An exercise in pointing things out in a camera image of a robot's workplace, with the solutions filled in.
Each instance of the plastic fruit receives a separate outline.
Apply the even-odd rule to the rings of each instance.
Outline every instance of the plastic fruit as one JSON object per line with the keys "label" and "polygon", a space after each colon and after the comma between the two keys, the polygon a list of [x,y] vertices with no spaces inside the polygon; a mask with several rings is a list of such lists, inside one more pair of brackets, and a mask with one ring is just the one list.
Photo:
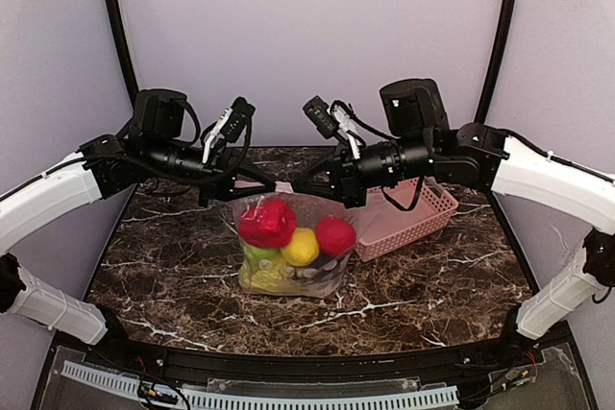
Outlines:
{"label": "plastic fruit", "polygon": [[282,248],[282,256],[286,262],[295,267],[308,266],[318,254],[316,234],[308,228],[297,228],[290,243]]}
{"label": "plastic fruit", "polygon": [[337,258],[355,246],[357,232],[344,220],[327,217],[316,226],[316,238],[323,253]]}
{"label": "plastic fruit", "polygon": [[282,199],[273,198],[241,215],[237,233],[255,247],[279,249],[288,245],[296,228],[295,212]]}
{"label": "plastic fruit", "polygon": [[250,244],[243,244],[243,252],[253,271],[258,271],[262,260],[272,260],[280,256],[279,249],[262,249]]}

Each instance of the plastic bag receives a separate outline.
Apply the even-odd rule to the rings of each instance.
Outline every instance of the plastic bag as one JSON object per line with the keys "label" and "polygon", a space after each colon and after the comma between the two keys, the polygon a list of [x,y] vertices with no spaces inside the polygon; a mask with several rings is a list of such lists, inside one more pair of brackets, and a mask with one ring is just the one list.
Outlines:
{"label": "plastic bag", "polygon": [[342,282],[357,240],[380,211],[275,192],[233,202],[248,293],[325,298]]}

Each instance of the brown marble table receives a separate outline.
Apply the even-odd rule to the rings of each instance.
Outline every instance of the brown marble table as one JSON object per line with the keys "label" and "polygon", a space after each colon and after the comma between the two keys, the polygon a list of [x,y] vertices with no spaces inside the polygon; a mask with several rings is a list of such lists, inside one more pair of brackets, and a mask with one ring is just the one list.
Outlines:
{"label": "brown marble table", "polygon": [[[325,148],[255,148],[249,158],[288,181]],[[369,263],[353,255],[326,300],[243,293],[230,207],[136,191],[89,294],[136,340],[197,350],[354,355],[496,337],[530,290],[486,199],[449,186],[449,226]]]}

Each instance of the yellow lemon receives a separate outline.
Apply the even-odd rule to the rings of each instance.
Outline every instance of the yellow lemon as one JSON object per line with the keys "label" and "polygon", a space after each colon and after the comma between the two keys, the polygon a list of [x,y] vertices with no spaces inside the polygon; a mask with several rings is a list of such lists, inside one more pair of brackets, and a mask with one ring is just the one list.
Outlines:
{"label": "yellow lemon", "polygon": [[316,234],[309,228],[296,228],[290,243],[282,248],[282,256],[289,264],[302,267],[318,257]]}

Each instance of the lavender wall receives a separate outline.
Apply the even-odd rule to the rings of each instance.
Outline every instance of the lavender wall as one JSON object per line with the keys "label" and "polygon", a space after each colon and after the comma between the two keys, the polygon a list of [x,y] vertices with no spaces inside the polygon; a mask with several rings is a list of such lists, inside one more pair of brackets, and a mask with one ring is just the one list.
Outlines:
{"label": "lavender wall", "polygon": [[324,142],[301,111],[315,93],[384,127],[378,90],[408,77],[435,78],[452,123],[468,121],[500,2],[121,0],[141,85],[187,92],[204,121],[244,95],[260,145]]}
{"label": "lavender wall", "polygon": [[[615,0],[517,0],[488,123],[615,172]],[[578,220],[522,200],[504,210],[541,284],[588,231]],[[613,408],[615,297],[570,318],[601,408]]]}
{"label": "lavender wall", "polygon": [[[0,191],[115,132],[130,104],[104,0],[0,0]],[[125,197],[78,210],[14,249],[35,275],[81,297]],[[25,410],[51,334],[0,316],[0,409]]]}

